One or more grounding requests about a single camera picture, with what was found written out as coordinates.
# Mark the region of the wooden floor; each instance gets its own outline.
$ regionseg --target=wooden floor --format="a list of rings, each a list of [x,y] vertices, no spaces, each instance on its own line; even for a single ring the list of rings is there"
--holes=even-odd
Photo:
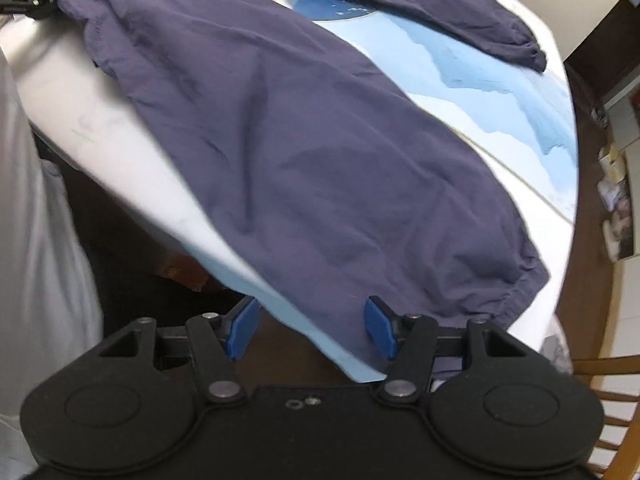
[[[569,69],[578,130],[578,207],[574,243],[562,293],[558,318],[573,358],[597,357],[606,326],[613,265],[607,256],[602,222],[607,211],[596,184],[602,178],[598,152],[607,142],[606,132],[591,121],[591,98]]]

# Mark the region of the navy blue jacket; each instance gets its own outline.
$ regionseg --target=navy blue jacket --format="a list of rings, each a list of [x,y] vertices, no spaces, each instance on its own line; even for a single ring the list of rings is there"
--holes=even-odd
[[[270,0],[58,0],[225,240],[353,354],[363,305],[510,325],[548,276],[480,156]]]

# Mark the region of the white cloth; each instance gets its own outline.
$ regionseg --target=white cloth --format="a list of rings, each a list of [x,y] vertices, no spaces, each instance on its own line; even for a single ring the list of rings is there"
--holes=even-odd
[[[0,52],[0,480],[35,466],[18,419],[25,396],[101,333],[94,279],[62,177],[38,158]]]

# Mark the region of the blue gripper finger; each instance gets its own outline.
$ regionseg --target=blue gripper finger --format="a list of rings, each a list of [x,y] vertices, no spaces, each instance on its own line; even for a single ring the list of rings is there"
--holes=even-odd
[[[364,303],[364,324],[370,338],[384,357],[394,359],[398,354],[398,342],[394,335],[393,320],[396,314],[377,296]]]
[[[242,302],[247,304],[231,320],[231,324],[228,327],[228,337],[225,341],[226,356],[233,360],[242,357],[260,321],[260,303],[258,303],[258,300],[245,298]],[[234,307],[233,310],[241,307],[241,303]]]

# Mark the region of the chair backrest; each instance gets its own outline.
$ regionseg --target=chair backrest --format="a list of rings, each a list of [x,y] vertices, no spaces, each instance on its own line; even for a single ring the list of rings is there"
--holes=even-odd
[[[640,374],[640,355],[575,360],[574,374],[591,377]],[[640,466],[640,408],[638,407],[640,396],[602,390],[595,390],[595,392],[600,400],[634,403],[635,410],[631,420],[605,416],[606,426],[626,428],[626,433],[620,444],[599,440],[596,448],[612,450],[615,455],[608,467],[590,463],[589,469],[601,474],[602,480],[631,480]]]

